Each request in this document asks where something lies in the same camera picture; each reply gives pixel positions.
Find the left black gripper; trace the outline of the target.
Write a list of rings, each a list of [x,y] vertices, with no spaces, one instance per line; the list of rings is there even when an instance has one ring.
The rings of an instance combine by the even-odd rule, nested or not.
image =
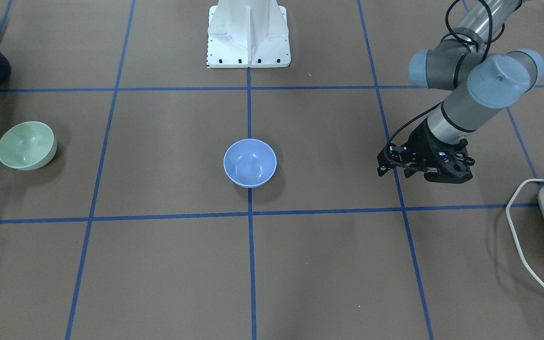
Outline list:
[[[455,144],[437,138],[426,121],[420,123],[399,146],[393,144],[395,136],[419,119],[416,116],[397,129],[377,156],[378,176],[394,168],[403,168],[406,178],[423,173],[425,180],[436,183],[466,183],[473,178],[471,166],[475,160],[468,156],[466,138],[457,137]]]

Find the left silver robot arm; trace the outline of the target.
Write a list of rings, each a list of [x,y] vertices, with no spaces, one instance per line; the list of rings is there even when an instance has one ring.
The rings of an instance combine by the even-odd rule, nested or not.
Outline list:
[[[494,54],[491,45],[521,0],[480,0],[436,48],[414,54],[409,79],[415,86],[447,90],[439,104],[417,116],[421,123],[403,144],[388,140],[377,157],[378,176],[402,168],[405,177],[421,172],[425,180],[462,184],[472,179],[475,160],[467,153],[468,136],[516,103],[544,75],[544,59],[523,48]]]

